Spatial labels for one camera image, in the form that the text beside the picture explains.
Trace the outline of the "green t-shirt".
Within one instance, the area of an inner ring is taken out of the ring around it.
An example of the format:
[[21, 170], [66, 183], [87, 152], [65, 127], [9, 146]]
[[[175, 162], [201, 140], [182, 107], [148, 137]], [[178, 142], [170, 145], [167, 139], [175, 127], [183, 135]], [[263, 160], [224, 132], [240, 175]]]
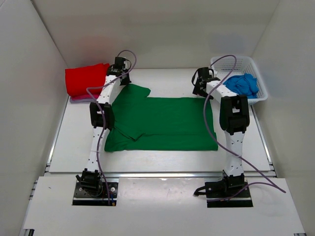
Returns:
[[115, 117], [104, 150], [217, 151], [210, 105], [203, 98], [150, 97], [150, 89], [124, 87], [112, 109]]

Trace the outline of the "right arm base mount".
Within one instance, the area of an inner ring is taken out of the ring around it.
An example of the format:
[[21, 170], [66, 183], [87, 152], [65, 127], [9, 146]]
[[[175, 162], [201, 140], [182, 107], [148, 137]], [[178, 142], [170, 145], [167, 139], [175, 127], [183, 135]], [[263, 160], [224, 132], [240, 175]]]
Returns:
[[248, 182], [244, 174], [233, 177], [223, 174], [218, 181], [207, 181], [197, 188], [194, 196], [205, 196], [208, 208], [253, 207]]

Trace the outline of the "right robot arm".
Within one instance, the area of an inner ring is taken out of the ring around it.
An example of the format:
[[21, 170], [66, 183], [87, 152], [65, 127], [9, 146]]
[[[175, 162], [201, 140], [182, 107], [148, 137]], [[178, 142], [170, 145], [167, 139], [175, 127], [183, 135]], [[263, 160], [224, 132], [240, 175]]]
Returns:
[[228, 177], [239, 177], [244, 173], [239, 156], [242, 155], [243, 139], [250, 123], [248, 99], [228, 89], [214, 75], [214, 70], [208, 67], [197, 69], [191, 80], [194, 85], [192, 93], [219, 102], [219, 122], [228, 149], [223, 171]]

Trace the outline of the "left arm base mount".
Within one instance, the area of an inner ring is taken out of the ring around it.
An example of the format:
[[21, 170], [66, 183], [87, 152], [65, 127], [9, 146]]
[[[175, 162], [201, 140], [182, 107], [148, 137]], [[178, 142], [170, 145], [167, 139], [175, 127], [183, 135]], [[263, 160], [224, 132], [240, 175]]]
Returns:
[[84, 169], [81, 175], [76, 175], [72, 204], [114, 207], [117, 205], [118, 190], [118, 181], [105, 181], [98, 170], [91, 172]]

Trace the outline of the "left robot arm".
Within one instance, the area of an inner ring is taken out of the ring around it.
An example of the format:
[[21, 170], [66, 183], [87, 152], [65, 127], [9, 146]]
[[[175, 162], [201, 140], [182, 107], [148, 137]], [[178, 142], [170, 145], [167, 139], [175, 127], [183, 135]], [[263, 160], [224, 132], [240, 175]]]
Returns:
[[131, 83], [129, 73], [134, 64], [130, 60], [118, 54], [114, 63], [106, 70], [106, 78], [101, 86], [87, 87], [90, 96], [90, 118], [93, 127], [93, 142], [87, 169], [97, 171], [101, 177], [105, 177], [100, 162], [106, 137], [114, 126], [114, 113], [112, 103], [121, 90]]

